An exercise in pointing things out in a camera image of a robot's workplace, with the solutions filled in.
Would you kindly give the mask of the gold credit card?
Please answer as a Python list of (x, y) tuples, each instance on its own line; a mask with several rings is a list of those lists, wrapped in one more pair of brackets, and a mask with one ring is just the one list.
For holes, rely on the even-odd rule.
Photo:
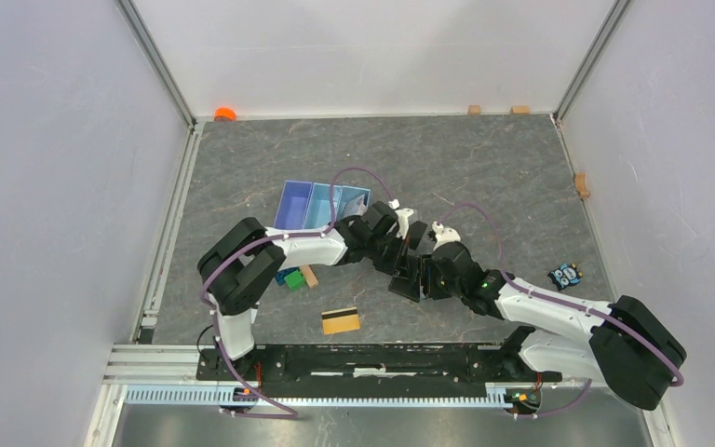
[(358, 310), (352, 306), (321, 313), (322, 330), (325, 335), (359, 330)]

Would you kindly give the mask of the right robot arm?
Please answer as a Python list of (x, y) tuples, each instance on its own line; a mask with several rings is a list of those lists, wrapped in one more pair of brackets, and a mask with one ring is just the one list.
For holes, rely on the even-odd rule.
[(637, 298), (591, 301), (547, 291), (482, 269), (460, 242), (438, 246), (421, 262), (419, 276), (427, 297), (457, 298), (477, 315), (525, 325), (525, 335), (500, 356), (513, 380), (553, 372), (599, 381), (646, 411), (684, 383), (685, 348)]

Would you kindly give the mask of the black card holder wallet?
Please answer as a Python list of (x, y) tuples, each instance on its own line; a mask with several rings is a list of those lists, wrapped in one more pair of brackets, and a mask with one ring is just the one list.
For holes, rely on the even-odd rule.
[(423, 257), (417, 248), (425, 235), (427, 224), (414, 222), (400, 244), (392, 279), (388, 289), (398, 295), (418, 303), (421, 300)]

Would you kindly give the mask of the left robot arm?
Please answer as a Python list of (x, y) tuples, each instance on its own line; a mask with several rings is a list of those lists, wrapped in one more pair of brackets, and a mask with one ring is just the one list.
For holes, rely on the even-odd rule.
[(201, 299), (214, 316), (222, 370), (237, 380), (253, 372), (252, 310), (279, 271), (368, 259), (390, 275), (416, 222), (415, 210), (397, 201), (377, 201), (360, 215), (311, 230), (265, 227), (254, 217), (241, 220), (196, 265), (203, 282)]

